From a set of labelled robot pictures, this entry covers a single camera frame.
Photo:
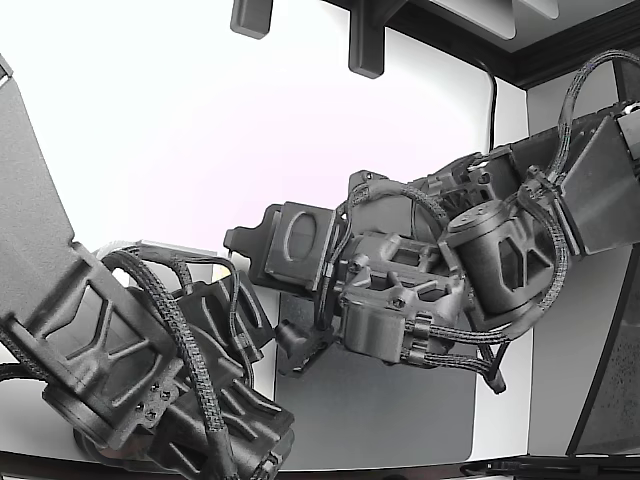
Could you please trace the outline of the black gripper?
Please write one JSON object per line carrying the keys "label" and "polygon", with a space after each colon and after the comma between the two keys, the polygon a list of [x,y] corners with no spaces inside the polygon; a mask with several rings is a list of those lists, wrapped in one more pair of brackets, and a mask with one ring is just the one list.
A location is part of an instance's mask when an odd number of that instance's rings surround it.
{"label": "black gripper", "polygon": [[249,260],[248,277],[254,285],[275,288],[279,280],[315,292],[334,224],[332,209],[272,204],[256,227],[228,229],[223,246]]}
{"label": "black gripper", "polygon": [[[261,349],[274,338],[272,325],[245,272],[239,272],[240,291],[236,304],[236,333],[242,337],[251,363],[262,359]],[[177,294],[177,303],[186,320],[206,332],[236,362],[242,362],[229,326],[231,276],[214,283],[198,281],[190,295]]]}

